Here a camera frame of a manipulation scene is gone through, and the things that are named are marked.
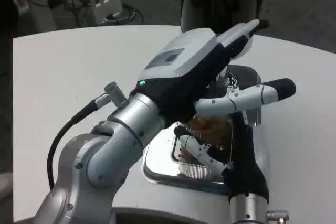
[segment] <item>gray floor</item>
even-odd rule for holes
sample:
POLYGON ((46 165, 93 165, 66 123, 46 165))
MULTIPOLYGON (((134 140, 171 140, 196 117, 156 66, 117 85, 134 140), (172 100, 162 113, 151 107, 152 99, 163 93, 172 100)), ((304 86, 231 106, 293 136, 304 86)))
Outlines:
MULTIPOLYGON (((180 0, 123 1, 141 10, 145 24, 179 24, 180 0)), ((261 32, 263 35, 336 52, 336 0, 264 0, 261 18, 271 23, 270 28, 261 32)), ((60 29, 75 27, 71 19, 56 22, 60 29)), ((15 29, 0 31, 0 172, 12 169, 11 41, 13 37, 35 32, 29 15, 23 16, 15 29)), ((0 202, 0 223, 12 223, 12 204, 10 197, 0 202)))

